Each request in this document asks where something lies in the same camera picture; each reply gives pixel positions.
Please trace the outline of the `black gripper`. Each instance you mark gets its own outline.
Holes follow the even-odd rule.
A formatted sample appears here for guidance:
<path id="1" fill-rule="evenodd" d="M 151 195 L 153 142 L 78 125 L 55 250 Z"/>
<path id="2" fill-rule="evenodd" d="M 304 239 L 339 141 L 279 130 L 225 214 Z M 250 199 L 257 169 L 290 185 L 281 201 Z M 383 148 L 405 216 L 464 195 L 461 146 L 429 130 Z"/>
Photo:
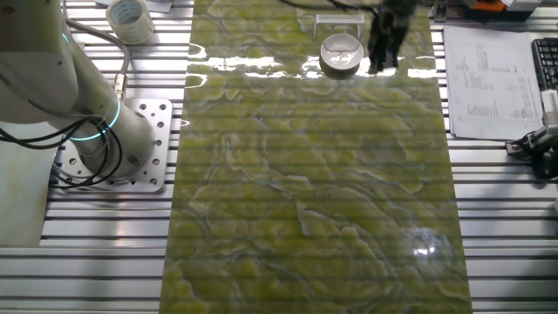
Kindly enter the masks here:
<path id="1" fill-rule="evenodd" d="M 381 34 L 381 30 L 392 31 L 389 60 L 393 67 L 398 68 L 398 53 L 414 15 L 414 1 L 381 0 L 373 2 L 371 7 L 373 18 L 368 42 L 369 73 L 381 72 L 384 69 L 388 37 Z"/>

